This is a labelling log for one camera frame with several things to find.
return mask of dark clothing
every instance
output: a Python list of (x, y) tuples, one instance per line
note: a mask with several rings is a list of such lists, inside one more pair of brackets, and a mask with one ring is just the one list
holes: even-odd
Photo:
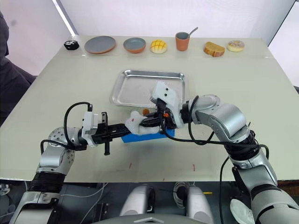
[(35, 76), (5, 58), (8, 37), (8, 26), (0, 12), (0, 125), (35, 80)]

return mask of table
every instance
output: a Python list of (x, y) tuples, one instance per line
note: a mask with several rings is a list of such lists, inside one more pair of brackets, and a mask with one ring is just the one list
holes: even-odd
[[(88, 101), (95, 112), (108, 113), (109, 124), (124, 122), (132, 108), (117, 107), (109, 96), (118, 75), (126, 69), (179, 71), (186, 77), (186, 98), (215, 94), (222, 102), (237, 105), (251, 121), (260, 144), (270, 148), (270, 162), (280, 180), (299, 179), (297, 138), (299, 136), (299, 96), (275, 58), (260, 39), (242, 39), (240, 53), (226, 51), (212, 58), (202, 50), (212, 41), (225, 46), (231, 39), (192, 38), (189, 49), (179, 52), (175, 39), (163, 37), (168, 50), (162, 55), (150, 52), (155, 37), (144, 37), (147, 48), (130, 54), (122, 43), (129, 37), (116, 36), (117, 46), (103, 55), (84, 50), (91, 36), (75, 36), (75, 51), (62, 47), (48, 63), (0, 129), (0, 177), (31, 180), (40, 159), (40, 141), (63, 125), (66, 109)], [(75, 108), (69, 126), (82, 126), (86, 107)], [(193, 125), (194, 135), (206, 139), (211, 130)], [(187, 126), (176, 137), (188, 138)], [(66, 182), (162, 182), (217, 181), (227, 156), (222, 146), (199, 147), (169, 139), (110, 143), (110, 156), (104, 145), (76, 152)], [(223, 180), (233, 180), (232, 164)]]

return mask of metal tray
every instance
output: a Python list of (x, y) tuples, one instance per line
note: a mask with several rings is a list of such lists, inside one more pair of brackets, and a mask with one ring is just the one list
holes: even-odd
[(180, 72), (126, 70), (117, 78), (110, 101), (117, 106), (150, 107), (150, 96), (157, 82), (164, 82), (185, 101), (185, 80)]

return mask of cable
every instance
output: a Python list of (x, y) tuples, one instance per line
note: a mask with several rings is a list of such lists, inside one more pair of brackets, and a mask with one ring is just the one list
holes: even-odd
[(269, 160), (269, 148), (266, 145), (263, 145), (263, 144), (261, 144), (260, 147), (265, 148), (265, 150), (266, 150), (266, 158), (267, 158), (267, 160)]
[(78, 196), (78, 195), (61, 195), (61, 197), (63, 196), (71, 196), (71, 197), (79, 197), (79, 198), (86, 198), (86, 197), (91, 197), (96, 195), (97, 193), (99, 193), (104, 187), (100, 188), (97, 192), (93, 193), (92, 195), (87, 195), (87, 196)]
[(27, 186), (26, 181), (24, 181), (24, 183), (25, 183), (26, 191), (28, 191), (28, 186)]
[(70, 106), (67, 111), (65, 112), (65, 115), (64, 115), (64, 135), (65, 135), (65, 138), (66, 138), (66, 141), (68, 143), (68, 145), (70, 145), (71, 147), (75, 147), (74, 144), (71, 142), (70, 138), (69, 138), (69, 135), (67, 133), (67, 117), (69, 116), (69, 113), (71, 111), (72, 108), (74, 108), (75, 106), (78, 106), (78, 105), (82, 105), (82, 104), (86, 104), (87, 105), (87, 111), (91, 112), (93, 111), (93, 105), (88, 103), (88, 102), (78, 102), (78, 103), (75, 103), (73, 104), (72, 106)]
[(44, 153), (43, 144), (44, 144), (45, 142), (53, 143), (53, 144), (56, 144), (56, 145), (65, 147), (65, 148), (67, 148), (67, 149), (72, 149), (71, 147), (69, 147), (69, 146), (67, 146), (67, 145), (65, 145), (65, 144), (62, 144), (61, 142), (53, 141), (53, 140), (49, 140), (49, 139), (44, 139), (44, 140), (41, 141), (41, 154)]
[(214, 132), (211, 133), (210, 137), (207, 139), (207, 142), (206, 143), (201, 143), (201, 142), (197, 142), (196, 139), (194, 138), (193, 134), (192, 134), (192, 130), (191, 130), (191, 122), (192, 122), (192, 111), (193, 111), (193, 108), (194, 108), (194, 105), (195, 103), (197, 102), (198, 100), (198, 96), (196, 96), (191, 104), (191, 107), (190, 107), (190, 112), (189, 112), (189, 116), (188, 116), (188, 131), (189, 131), (189, 135), (191, 137), (191, 139), (194, 141), (195, 144), (197, 145), (200, 145), (200, 146), (203, 146), (205, 144), (207, 144), (208, 141), (210, 141), (214, 135)]
[(220, 169), (220, 179), (219, 179), (219, 213), (220, 213), (220, 220), (221, 220), (221, 224), (223, 224), (223, 214), (222, 214), (222, 172), (223, 172), (223, 168), (224, 165), (226, 164), (226, 162), (228, 161), (228, 157), (225, 159), (225, 161), (223, 162), (221, 169)]
[(102, 195), (103, 195), (103, 192), (104, 192), (104, 188), (106, 187), (108, 183), (104, 183), (104, 186), (102, 187), (102, 192), (101, 192), (101, 195), (99, 196), (98, 200), (92, 205), (92, 207), (87, 211), (87, 213), (85, 214), (85, 216), (83, 217), (82, 221), (80, 222), (80, 224), (83, 223), (84, 219), (87, 217), (87, 215), (89, 214), (89, 212), (93, 209), (93, 207), (101, 200), (102, 198)]
[(180, 142), (193, 142), (193, 143), (209, 143), (209, 144), (216, 144), (216, 145), (227, 145), (227, 146), (238, 146), (238, 147), (250, 147), (250, 148), (257, 148), (259, 147), (260, 148), (260, 145), (254, 145), (254, 144), (240, 144), (240, 143), (233, 143), (233, 142), (225, 142), (225, 141), (211, 141), (210, 139), (213, 137), (213, 134), (212, 133), (209, 137), (208, 140), (187, 140), (187, 139), (177, 139), (177, 138), (174, 138), (172, 136), (170, 136), (167, 132), (166, 132), (166, 127), (163, 123), (163, 120), (162, 120), (162, 116), (160, 116), (160, 125), (161, 125), (161, 128), (165, 134), (165, 136), (171, 140), (174, 140), (174, 141), (180, 141)]
[(189, 186), (190, 186), (189, 182), (176, 182), (173, 187), (173, 199), (180, 209), (185, 208), (185, 206), (184, 206), (184, 200), (178, 197), (178, 193), (177, 193), (178, 189), (180, 187), (184, 187), (185, 189), (188, 189)]
[(11, 214), (14, 214), (14, 212), (7, 213), (7, 214), (5, 214), (5, 215), (3, 215), (3, 216), (0, 216), (0, 218), (3, 218), (3, 217), (5, 217), (5, 216), (11, 215)]

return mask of gray bowl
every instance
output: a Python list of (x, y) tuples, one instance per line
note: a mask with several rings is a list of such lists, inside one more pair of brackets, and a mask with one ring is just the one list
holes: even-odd
[(145, 49), (146, 42), (144, 39), (139, 38), (139, 37), (132, 37), (123, 43), (123, 47), (128, 51), (133, 54), (137, 54), (142, 52)]

